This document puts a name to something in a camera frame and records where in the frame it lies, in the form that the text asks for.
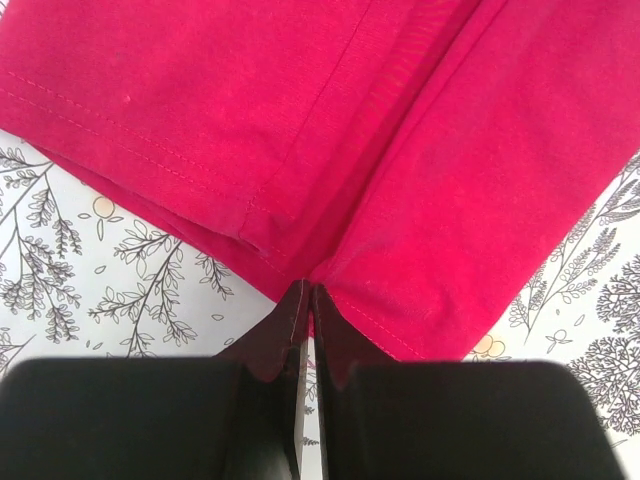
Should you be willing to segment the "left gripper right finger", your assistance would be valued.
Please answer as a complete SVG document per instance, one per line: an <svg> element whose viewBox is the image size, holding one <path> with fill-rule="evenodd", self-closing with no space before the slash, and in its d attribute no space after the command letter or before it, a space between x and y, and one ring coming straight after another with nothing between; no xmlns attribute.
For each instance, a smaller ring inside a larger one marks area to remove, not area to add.
<svg viewBox="0 0 640 480"><path fill-rule="evenodd" d="M383 352L313 292L328 479L620 479L591 402L538 361L409 362Z"/></svg>

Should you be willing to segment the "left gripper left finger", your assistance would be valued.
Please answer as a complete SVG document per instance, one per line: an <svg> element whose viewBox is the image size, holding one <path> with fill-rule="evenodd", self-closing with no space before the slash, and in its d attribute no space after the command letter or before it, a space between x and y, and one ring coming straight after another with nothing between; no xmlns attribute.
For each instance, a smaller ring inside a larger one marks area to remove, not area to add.
<svg viewBox="0 0 640 480"><path fill-rule="evenodd" d="M1 383L5 479L296 479L307 285L211 357L40 358Z"/></svg>

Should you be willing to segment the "magenta t shirt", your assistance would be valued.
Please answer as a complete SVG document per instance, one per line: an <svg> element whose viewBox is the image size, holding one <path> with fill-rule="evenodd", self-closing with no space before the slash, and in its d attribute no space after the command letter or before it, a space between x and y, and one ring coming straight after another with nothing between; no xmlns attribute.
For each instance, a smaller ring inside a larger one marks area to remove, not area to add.
<svg viewBox="0 0 640 480"><path fill-rule="evenodd" d="M459 360L639 143L635 1L12 1L1 127L278 299Z"/></svg>

